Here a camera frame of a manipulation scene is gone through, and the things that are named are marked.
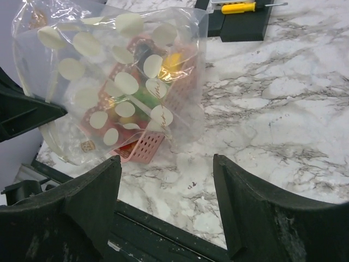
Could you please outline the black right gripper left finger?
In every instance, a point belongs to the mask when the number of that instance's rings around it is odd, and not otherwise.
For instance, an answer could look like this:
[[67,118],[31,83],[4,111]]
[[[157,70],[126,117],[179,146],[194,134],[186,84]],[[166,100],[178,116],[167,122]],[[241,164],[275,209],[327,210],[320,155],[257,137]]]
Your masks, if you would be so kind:
[[102,261],[121,181],[119,156],[1,206],[1,261]]

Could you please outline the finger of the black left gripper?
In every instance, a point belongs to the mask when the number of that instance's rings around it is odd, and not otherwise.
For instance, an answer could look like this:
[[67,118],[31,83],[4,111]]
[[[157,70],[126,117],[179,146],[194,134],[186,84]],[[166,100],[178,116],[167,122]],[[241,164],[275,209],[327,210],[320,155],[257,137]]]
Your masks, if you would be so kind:
[[41,127],[67,114],[66,109],[38,97],[28,97],[23,89],[1,70],[1,142]]

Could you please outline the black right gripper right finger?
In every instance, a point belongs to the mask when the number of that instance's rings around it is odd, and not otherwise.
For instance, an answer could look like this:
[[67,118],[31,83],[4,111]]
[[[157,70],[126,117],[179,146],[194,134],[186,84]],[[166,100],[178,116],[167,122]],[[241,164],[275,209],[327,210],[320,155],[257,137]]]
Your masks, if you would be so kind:
[[213,177],[232,261],[348,261],[348,203],[309,199],[213,158]]

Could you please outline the clear polka dot zip bag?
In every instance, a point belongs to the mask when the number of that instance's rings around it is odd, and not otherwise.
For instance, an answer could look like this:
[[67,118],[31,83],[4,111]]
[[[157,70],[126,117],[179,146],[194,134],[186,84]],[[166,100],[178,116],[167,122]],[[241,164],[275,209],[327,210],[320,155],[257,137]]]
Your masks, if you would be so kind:
[[198,139],[207,26],[194,8],[23,1],[12,25],[22,87],[67,111],[40,127],[49,148],[79,165],[145,135]]

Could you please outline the pink perforated plastic basket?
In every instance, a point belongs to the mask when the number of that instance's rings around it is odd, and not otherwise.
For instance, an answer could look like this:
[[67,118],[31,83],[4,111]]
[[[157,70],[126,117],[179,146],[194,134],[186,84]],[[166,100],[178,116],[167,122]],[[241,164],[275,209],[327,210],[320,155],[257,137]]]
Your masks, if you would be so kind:
[[[133,63],[115,65],[81,120],[88,138],[81,148],[148,163],[164,139],[186,144],[202,132],[201,52],[197,41],[161,47],[147,36],[134,38],[127,50]],[[173,81],[163,82],[161,65],[175,52],[182,54],[182,67]]]

